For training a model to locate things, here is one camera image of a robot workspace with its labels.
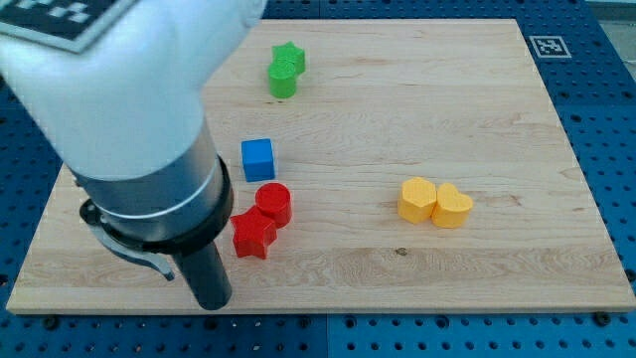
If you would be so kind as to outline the fiducial marker on arm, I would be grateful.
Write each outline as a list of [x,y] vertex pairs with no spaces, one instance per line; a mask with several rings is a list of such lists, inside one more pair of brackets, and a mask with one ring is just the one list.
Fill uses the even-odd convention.
[[1,0],[1,33],[81,53],[137,0]]

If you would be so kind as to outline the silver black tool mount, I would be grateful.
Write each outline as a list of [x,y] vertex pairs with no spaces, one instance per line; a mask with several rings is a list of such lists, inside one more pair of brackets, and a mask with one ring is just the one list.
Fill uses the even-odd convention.
[[201,123],[183,153],[135,178],[97,179],[73,170],[88,199],[82,219],[116,256],[166,279],[177,263],[208,249],[225,227],[234,193],[208,125]]

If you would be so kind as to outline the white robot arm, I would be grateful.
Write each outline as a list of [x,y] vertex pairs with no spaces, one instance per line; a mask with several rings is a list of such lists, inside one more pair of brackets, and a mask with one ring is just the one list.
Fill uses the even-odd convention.
[[5,1],[1,75],[87,193],[115,255],[199,305],[232,287],[215,244],[234,203],[202,89],[259,23],[263,0]]

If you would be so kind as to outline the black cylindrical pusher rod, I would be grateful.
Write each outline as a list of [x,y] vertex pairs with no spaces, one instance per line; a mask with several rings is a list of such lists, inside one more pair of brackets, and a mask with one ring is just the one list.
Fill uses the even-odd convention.
[[214,243],[172,258],[202,308],[218,310],[229,302],[232,286]]

